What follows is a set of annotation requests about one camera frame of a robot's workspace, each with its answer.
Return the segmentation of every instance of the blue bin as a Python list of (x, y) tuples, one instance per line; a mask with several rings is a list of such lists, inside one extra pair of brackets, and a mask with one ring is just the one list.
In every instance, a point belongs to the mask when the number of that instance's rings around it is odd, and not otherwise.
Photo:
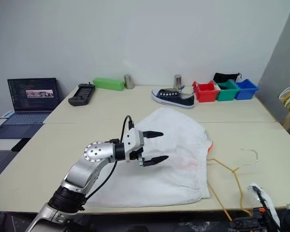
[(252, 99), (255, 92), (259, 90), (259, 88), (249, 79), (246, 79), (243, 82), (235, 82), (235, 83), (240, 88), (240, 91), (235, 95), (235, 99), (237, 100)]

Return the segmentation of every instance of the white shoe sole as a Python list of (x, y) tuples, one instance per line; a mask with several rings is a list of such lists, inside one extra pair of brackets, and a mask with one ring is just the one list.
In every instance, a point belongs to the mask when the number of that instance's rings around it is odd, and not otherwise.
[(194, 107), (194, 105), (182, 105), (182, 104), (178, 104), (178, 103), (173, 103), (173, 102), (161, 100), (160, 98), (157, 98), (153, 92), (151, 92), (151, 96), (156, 102), (159, 102), (161, 104), (179, 106), (179, 107), (185, 108), (185, 109), (192, 109)]

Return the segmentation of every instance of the sneaker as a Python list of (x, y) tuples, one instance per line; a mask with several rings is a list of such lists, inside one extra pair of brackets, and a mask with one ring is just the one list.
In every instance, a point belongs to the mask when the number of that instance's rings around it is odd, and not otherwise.
[(194, 106), (194, 94), (182, 93), (174, 88), (153, 89), (152, 98), (165, 105), (174, 105), (192, 109)]

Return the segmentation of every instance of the metal cup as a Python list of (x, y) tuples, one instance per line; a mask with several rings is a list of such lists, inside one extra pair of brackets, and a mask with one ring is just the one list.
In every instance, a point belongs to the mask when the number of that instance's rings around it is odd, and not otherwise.
[(129, 74), (124, 75), (124, 83), (125, 83), (126, 89), (134, 88), (134, 84), (132, 82), (131, 75), (129, 75)]
[(182, 75), (176, 74), (174, 76), (174, 85), (173, 88), (181, 90), (182, 88)]

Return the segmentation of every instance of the white cloth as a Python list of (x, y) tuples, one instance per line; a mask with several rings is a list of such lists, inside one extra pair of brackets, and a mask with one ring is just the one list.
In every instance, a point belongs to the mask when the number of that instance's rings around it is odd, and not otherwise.
[[(137, 161), (118, 162), (106, 184), (87, 205), (108, 207), (165, 206), (209, 198), (206, 156), (212, 142), (206, 130), (192, 118), (160, 108), (137, 126), (142, 131), (161, 131), (162, 137), (146, 139), (145, 159), (167, 155), (157, 165), (140, 167)], [(97, 188), (114, 164), (106, 165), (93, 186)]]

